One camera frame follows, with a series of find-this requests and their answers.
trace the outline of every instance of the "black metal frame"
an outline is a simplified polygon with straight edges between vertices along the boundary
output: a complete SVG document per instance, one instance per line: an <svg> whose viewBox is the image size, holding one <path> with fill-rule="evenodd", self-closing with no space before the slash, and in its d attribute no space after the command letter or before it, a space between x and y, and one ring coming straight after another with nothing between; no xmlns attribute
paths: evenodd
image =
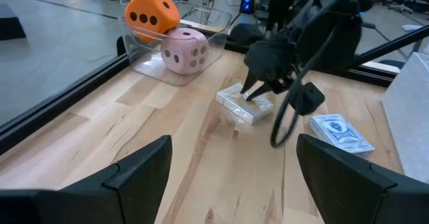
<svg viewBox="0 0 429 224"><path fill-rule="evenodd" d="M200 31L208 37L214 34L213 32L206 30ZM396 73L362 66L361 64L393 52L399 48L407 46L408 44L412 44L413 42L421 40L427 36L429 36L429 25L368 52L356 55L355 66L350 70L318 71L367 82L373 85L388 87L396 77ZM238 45L232 41L231 37L228 37L225 49L239 53L246 53L249 50L249 46ZM5 153L7 150L18 144L43 125L47 124L49 121L53 120L53 118L67 110L67 108L81 100L97 87L101 86L104 82L115 76L118 72L127 68L129 61L125 54L125 47L121 38L117 41L117 53L118 57L112 59L104 66L92 71L62 93L46 99L25 113L22 113L12 121L1 126L0 154Z"/></svg>

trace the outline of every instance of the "wood grain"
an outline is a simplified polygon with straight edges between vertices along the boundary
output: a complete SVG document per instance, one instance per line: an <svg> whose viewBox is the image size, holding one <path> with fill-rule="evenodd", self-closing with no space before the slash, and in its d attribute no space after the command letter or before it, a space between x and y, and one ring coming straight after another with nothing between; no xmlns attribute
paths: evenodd
<svg viewBox="0 0 429 224"><path fill-rule="evenodd" d="M156 223L323 223L296 157L298 134L312 133L310 116L273 149L275 114L250 126L215 101L246 74L243 55L228 51L185 87L124 70L0 156L0 187L63 188L170 134ZM319 72L306 80L326 95L314 115L343 114L375 146L371 161L402 171L380 104L384 88ZM273 97L276 109L283 97ZM283 129L291 116L288 109Z"/></svg>

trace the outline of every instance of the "transparent container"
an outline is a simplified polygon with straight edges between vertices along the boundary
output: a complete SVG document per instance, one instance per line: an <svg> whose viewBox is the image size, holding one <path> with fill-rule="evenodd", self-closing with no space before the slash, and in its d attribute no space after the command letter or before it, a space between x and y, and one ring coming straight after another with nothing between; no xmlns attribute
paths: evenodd
<svg viewBox="0 0 429 224"><path fill-rule="evenodd" d="M164 34L158 34L140 27L129 27L124 17L119 21L123 26L123 40L129 56L129 63L136 72L154 77L176 86L184 86L192 82L201 72L221 57L227 41L227 31L232 15L226 11L205 7L188 2L176 2L182 19L178 27L189 27L194 30L203 29L206 40L200 45L207 45L208 56L198 72L192 74L178 74L169 68L162 60L162 44L166 40L174 40L175 44L186 44L195 41L195 38L177 39ZM154 42L146 43L137 36L147 36Z"/></svg>

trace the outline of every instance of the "gray floor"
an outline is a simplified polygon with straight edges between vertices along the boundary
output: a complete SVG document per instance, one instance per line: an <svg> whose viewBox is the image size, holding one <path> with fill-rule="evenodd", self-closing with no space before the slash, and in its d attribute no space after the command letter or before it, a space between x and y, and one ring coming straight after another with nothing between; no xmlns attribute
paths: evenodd
<svg viewBox="0 0 429 224"><path fill-rule="evenodd" d="M202 3L202 0L190 0ZM214 7L238 13L240 0L216 0ZM115 56L121 35L119 0L0 0L19 16L26 39L0 42L0 125L28 110ZM364 30L358 52L405 34L403 24L428 23L423 15L402 15L376 5L364 15L377 29ZM238 22L256 23L252 15ZM422 50L429 44L425 40ZM411 46L402 49L405 55ZM399 52L382 58L405 60Z"/></svg>

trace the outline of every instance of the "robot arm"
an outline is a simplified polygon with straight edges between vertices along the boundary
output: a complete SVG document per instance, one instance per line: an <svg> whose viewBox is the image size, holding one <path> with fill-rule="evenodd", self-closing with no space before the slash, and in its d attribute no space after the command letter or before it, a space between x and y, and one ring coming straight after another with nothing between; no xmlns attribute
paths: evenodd
<svg viewBox="0 0 429 224"><path fill-rule="evenodd" d="M264 82L247 100L269 91L275 94L288 91L271 133L273 147L287 141L299 115L312 113L324 101L324 95L311 82L302 85L301 80L307 72L313 68L346 70L354 65L363 26L361 2L308 0L292 21L270 39L264 39L245 25L232 30L232 38L252 42L244 59L249 73L241 93L248 91L258 80ZM291 127L280 142L276 142L278 128L289 104L295 108Z"/></svg>

